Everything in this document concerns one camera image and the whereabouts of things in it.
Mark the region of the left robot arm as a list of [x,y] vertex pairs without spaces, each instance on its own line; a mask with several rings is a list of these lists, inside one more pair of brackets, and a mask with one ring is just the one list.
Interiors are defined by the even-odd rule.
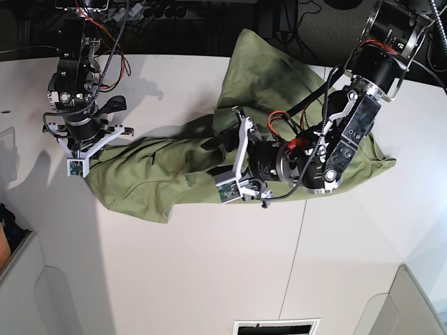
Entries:
[[333,68],[326,82],[288,111],[268,119],[284,121],[294,132],[286,140],[276,131],[265,137],[237,106],[235,162],[214,173],[223,203],[276,200],[268,183],[288,184],[313,194],[335,192],[342,175],[369,135],[381,101],[392,101],[415,61],[431,26],[446,39],[442,1],[378,1],[358,46],[345,64]]

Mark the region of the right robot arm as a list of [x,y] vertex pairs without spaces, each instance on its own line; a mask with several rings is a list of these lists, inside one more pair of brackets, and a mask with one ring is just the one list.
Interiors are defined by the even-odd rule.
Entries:
[[47,88],[51,110],[43,114],[44,133],[65,147],[69,158],[79,159],[115,130],[105,116],[127,109],[123,96],[113,96],[98,106],[101,93],[116,84],[105,84],[111,62],[101,66],[98,51],[105,46],[105,27],[92,17],[108,8],[107,1],[57,1],[56,8],[70,11],[59,30],[59,62]]

